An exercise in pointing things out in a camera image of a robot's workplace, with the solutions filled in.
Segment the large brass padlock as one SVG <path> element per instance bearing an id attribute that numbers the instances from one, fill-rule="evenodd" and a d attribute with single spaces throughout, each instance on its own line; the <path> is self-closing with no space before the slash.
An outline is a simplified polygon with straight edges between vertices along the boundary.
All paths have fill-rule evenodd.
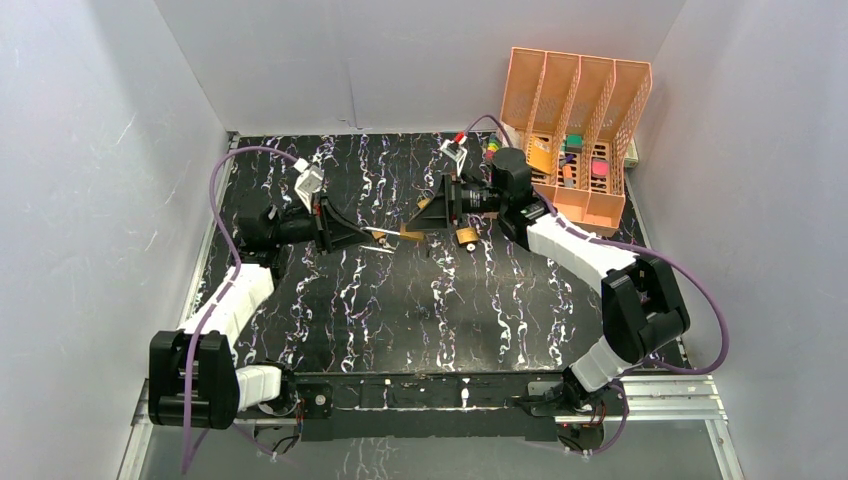
<path id="1" fill-rule="evenodd" d="M 363 230 L 369 232 L 370 234 L 371 234 L 371 230 L 383 230 L 386 233 L 388 233 L 390 235 L 390 237 L 394 236 L 394 237 L 399 238 L 400 240 L 411 241 L 411 242 L 424 242 L 425 241 L 425 234 L 423 232 L 409 231 L 406 228 L 405 224 L 401 224 L 400 229 L 398 231 L 388 230 L 388 229 L 383 229 L 383 228 L 378 228 L 378 227 L 373 227 L 373 226 L 365 226 L 365 227 L 363 227 Z"/>

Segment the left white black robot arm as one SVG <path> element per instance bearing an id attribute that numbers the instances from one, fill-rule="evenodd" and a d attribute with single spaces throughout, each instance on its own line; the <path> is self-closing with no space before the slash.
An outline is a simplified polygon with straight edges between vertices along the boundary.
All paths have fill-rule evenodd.
<path id="1" fill-rule="evenodd" d="M 226 429 L 238 413 L 263 405 L 275 416 L 299 400 L 287 369 L 274 362 L 237 367 L 242 330 L 280 285 L 292 246 L 322 254 L 373 242 L 322 195 L 310 207 L 269 206 L 237 222 L 238 265 L 207 302 L 177 329 L 157 332 L 149 348 L 148 415 L 156 425 Z"/>

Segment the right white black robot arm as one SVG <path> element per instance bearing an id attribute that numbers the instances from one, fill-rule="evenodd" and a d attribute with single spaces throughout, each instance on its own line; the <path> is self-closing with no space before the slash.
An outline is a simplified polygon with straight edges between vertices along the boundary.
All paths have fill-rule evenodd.
<path id="1" fill-rule="evenodd" d="M 509 240 L 577 275 L 599 295 L 600 338 L 564 369 L 556 386 L 515 402 L 534 416 L 590 413 L 614 380 L 690 327 L 672 266 L 631 245 L 605 245 L 556 212 L 534 188 L 522 150 L 499 149 L 489 170 L 489 180 L 444 176 L 407 228 L 435 231 L 457 225 L 467 214 L 493 213 Z"/>

